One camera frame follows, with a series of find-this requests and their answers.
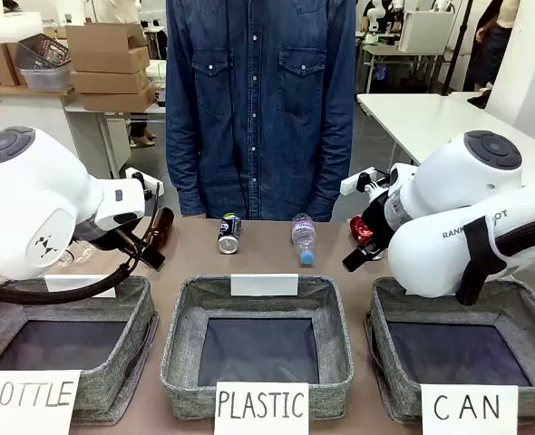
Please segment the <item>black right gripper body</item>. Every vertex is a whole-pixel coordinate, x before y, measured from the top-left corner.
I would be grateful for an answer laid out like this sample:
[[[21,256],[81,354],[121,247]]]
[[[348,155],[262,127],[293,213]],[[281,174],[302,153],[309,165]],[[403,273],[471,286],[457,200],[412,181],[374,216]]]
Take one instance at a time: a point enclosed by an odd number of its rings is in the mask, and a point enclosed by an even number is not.
[[[386,212],[394,212],[394,205],[400,207],[397,193],[390,195],[388,192],[382,192],[369,198],[368,207],[362,214],[364,223],[373,233],[364,243],[366,254],[382,254],[388,248],[395,233],[394,227],[400,226],[398,217],[386,216]]]

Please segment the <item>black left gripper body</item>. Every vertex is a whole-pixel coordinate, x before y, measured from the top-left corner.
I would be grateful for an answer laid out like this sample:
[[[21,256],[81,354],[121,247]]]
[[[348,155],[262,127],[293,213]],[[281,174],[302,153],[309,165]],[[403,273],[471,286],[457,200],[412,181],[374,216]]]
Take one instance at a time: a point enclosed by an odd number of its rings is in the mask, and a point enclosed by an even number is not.
[[[106,234],[106,250],[118,250],[129,256],[137,255],[141,261],[148,261],[150,237],[136,236],[131,229],[118,227]]]

